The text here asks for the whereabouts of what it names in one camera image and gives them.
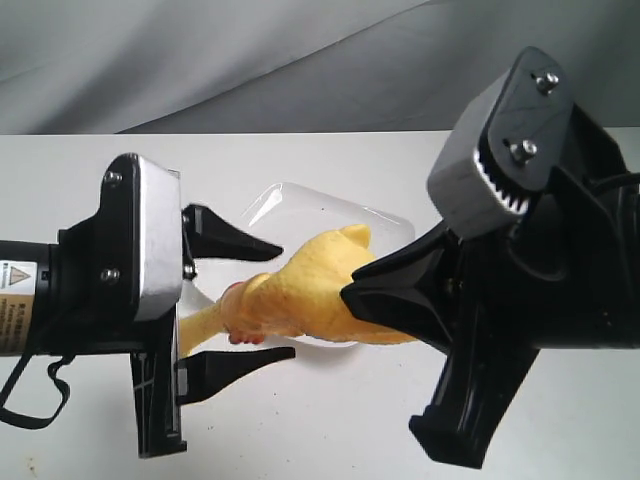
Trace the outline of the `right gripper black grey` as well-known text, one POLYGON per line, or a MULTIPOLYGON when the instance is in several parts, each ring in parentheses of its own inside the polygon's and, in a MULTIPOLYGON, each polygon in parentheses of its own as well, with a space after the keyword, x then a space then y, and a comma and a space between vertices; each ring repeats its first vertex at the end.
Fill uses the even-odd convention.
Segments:
POLYGON ((538 348, 639 345, 639 178, 524 49, 464 110, 427 182, 464 262, 463 309, 538 348))

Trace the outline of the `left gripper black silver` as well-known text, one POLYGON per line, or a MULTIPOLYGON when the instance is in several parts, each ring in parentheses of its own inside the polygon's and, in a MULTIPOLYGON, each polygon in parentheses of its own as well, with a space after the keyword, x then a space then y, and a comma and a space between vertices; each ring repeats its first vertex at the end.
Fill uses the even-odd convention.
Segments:
POLYGON ((296 357, 294 347, 201 351, 175 367, 183 259, 269 261, 283 248, 203 205, 189 204, 181 215, 178 175, 138 154, 121 154, 109 164, 96 213, 60 232, 59 244, 68 263, 61 292, 71 308, 62 320, 60 349, 128 354, 142 458, 185 451, 178 405, 206 401, 261 368, 296 357))

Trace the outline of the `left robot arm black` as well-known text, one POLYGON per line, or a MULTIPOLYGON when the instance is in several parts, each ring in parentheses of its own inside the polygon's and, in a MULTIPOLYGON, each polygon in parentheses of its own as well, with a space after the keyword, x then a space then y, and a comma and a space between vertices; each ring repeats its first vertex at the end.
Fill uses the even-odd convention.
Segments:
POLYGON ((263 262, 281 252, 205 206, 183 205, 177 171, 135 153, 117 156, 93 216, 60 230, 53 244, 1 244, 1 352, 17 359, 2 397, 36 356, 52 357, 47 374, 68 399, 62 367, 79 356, 125 354, 139 456, 184 452, 183 406, 296 353, 276 347, 183 356, 182 287, 195 279, 199 259, 263 262))

